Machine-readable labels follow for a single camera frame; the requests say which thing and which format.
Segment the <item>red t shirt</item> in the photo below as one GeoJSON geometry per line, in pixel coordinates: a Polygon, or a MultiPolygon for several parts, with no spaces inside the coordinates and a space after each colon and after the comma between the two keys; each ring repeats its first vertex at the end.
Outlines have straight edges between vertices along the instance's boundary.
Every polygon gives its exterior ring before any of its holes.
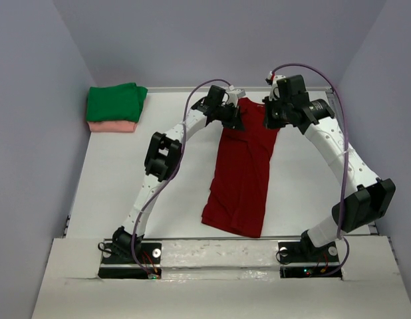
{"type": "Polygon", "coordinates": [[[270,161],[278,130],[263,126],[265,107],[239,100],[244,131],[223,129],[202,223],[235,235],[261,236],[270,161]]]}

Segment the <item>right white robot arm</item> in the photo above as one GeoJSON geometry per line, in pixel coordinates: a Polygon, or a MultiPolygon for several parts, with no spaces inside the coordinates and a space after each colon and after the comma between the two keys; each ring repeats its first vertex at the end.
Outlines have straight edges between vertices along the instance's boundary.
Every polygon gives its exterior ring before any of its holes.
{"type": "Polygon", "coordinates": [[[271,90],[264,97],[267,129],[292,126],[319,151],[341,186],[340,201],[331,216],[304,231],[286,255],[313,261],[337,239],[382,218],[396,191],[391,179],[381,179],[357,154],[339,126],[332,107],[323,99],[311,100],[301,75],[266,79],[271,90]]]}

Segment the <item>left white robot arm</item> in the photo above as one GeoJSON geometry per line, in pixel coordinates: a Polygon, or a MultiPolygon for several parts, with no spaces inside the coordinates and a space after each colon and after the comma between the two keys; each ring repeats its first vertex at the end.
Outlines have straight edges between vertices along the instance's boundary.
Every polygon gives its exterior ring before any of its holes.
{"type": "Polygon", "coordinates": [[[111,243],[104,246],[124,262],[139,262],[149,216],[160,193],[178,173],[188,140],[213,121],[220,122],[224,128],[244,129],[238,106],[245,96],[244,89],[212,85],[206,96],[190,105],[192,96],[193,93],[186,100],[180,123],[152,135],[144,160],[142,187],[126,220],[113,233],[111,243]]]}

